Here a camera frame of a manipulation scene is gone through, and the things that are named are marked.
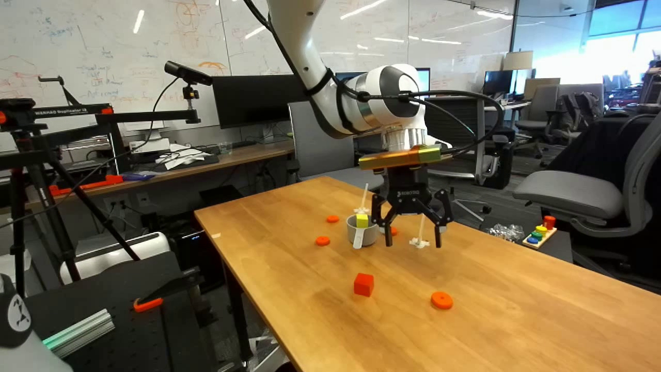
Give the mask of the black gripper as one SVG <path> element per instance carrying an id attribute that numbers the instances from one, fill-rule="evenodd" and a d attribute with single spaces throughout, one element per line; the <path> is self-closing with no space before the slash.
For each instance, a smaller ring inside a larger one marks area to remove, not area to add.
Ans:
<path id="1" fill-rule="evenodd" d="M 386 172 L 386 200 L 395 214 L 432 210 L 435 241 L 443 246 L 443 231 L 452 221 L 450 195 L 445 188 L 430 195 L 423 168 L 390 168 Z M 382 214 L 382 202 L 380 191 L 375 191 L 371 210 L 372 221 L 382 229 L 385 241 L 390 247 L 392 229 L 390 221 Z"/>

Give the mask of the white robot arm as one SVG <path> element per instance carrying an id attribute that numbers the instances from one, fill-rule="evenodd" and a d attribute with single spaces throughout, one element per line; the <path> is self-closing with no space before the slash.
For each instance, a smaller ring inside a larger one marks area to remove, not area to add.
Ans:
<path id="1" fill-rule="evenodd" d="M 380 132 L 386 151 L 359 158 L 361 170 L 385 176 L 372 191 L 371 222 L 392 243 L 399 214 L 423 214 L 435 225 L 435 246 L 452 219 L 445 190 L 429 188 L 429 166 L 445 158 L 425 125 L 418 69 L 382 64 L 354 76 L 340 76 L 317 50 L 312 28 L 325 0 L 266 0 L 262 14 L 255 0 L 244 0 L 255 19 L 274 34 L 282 56 L 304 87 L 319 125 L 333 139 Z"/>

